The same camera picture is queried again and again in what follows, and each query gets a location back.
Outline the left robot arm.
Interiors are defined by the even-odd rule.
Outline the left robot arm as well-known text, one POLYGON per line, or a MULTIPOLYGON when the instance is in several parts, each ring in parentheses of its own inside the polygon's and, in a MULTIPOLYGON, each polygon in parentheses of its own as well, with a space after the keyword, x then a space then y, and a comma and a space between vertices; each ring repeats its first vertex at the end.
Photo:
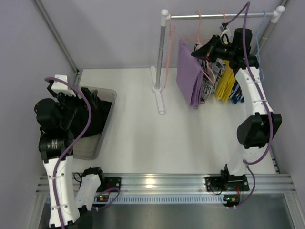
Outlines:
POLYGON ((82 87, 71 93, 55 92, 52 98, 36 103, 34 112, 40 125, 38 149, 48 176, 51 213, 50 229, 92 228, 92 204, 105 183, 99 167, 84 170, 80 190, 74 194, 72 181, 73 147, 83 138, 104 131, 112 102, 101 100, 98 90, 82 87))

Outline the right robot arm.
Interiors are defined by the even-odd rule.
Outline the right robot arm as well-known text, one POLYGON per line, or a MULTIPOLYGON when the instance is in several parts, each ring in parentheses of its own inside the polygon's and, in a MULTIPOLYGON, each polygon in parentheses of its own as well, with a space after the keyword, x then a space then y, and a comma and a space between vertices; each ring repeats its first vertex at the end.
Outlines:
POLYGON ((237 140, 244 149, 230 159, 219 176, 206 179, 209 191, 248 191, 247 166, 258 164, 267 156, 282 123, 282 116, 273 112, 266 99, 258 59, 250 53, 252 36, 252 31, 247 28, 236 29, 232 42, 228 43, 214 35, 191 54, 209 63, 217 59, 228 61, 246 107, 247 118, 237 128, 237 140))

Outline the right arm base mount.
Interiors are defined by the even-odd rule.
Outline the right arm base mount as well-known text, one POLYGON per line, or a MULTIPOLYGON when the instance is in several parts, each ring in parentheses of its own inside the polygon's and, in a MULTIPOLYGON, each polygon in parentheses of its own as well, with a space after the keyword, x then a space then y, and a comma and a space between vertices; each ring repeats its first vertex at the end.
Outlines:
POLYGON ((246 176, 230 176, 229 178, 221 178, 220 176, 206 177, 205 183, 207 191, 217 195, 222 192, 250 190, 246 176))

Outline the pink hanger of black trousers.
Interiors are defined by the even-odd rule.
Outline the pink hanger of black trousers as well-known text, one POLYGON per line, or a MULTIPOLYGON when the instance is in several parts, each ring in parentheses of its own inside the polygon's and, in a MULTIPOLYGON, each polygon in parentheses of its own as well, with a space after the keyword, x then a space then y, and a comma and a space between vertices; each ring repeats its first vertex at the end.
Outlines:
POLYGON ((170 63, 171 63, 171 58, 172 58, 174 35, 175 35, 175 26, 172 26, 172 16, 169 15, 169 45, 168 45, 168 52, 167 52, 167 64, 166 64, 164 88, 166 88, 167 81, 168 81, 169 68, 170 68, 170 63))

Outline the purple trousers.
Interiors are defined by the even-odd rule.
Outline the purple trousers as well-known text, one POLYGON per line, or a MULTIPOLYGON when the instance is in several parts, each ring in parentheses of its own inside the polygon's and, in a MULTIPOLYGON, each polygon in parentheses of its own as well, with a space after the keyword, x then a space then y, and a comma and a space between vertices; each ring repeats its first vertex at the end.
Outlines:
POLYGON ((202 103, 203 72, 197 59, 183 39, 179 40, 177 61, 177 85, 190 108, 197 109, 202 103))

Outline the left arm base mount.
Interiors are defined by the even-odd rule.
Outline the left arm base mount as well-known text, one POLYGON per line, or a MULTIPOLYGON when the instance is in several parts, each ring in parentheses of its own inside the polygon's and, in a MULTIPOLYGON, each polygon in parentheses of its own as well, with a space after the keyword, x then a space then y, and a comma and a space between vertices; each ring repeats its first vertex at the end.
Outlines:
POLYGON ((100 186, 97 189, 97 192, 101 193, 103 191, 106 191, 110 188, 118 188, 121 189, 121 177, 105 177, 100 186))

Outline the pink hanger of purple trousers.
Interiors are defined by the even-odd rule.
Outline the pink hanger of purple trousers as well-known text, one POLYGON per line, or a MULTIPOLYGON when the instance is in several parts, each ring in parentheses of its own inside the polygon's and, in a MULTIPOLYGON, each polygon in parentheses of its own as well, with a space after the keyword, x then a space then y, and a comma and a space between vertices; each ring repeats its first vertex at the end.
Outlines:
MULTIPOLYGON (((200 29, 201 29, 202 15, 201 15, 201 12, 199 10, 196 12, 196 14, 199 16, 199 24, 198 24, 198 27, 197 27, 196 36, 195 37, 182 36, 181 39, 184 40, 184 41, 186 41, 186 40, 196 40, 196 43, 202 46, 201 42, 206 41, 206 39, 205 40, 200 39, 200 29)), ((210 70, 210 72, 212 73, 213 80, 209 77, 208 73, 206 73, 204 71, 204 69, 201 69, 201 72, 203 73, 203 76, 205 76, 208 79, 209 82, 211 82, 212 84, 215 84, 216 83, 216 76, 213 73, 212 69, 210 68, 209 63, 208 63, 207 60, 205 61, 205 63, 206 63, 206 66, 207 66, 208 70, 210 70)))

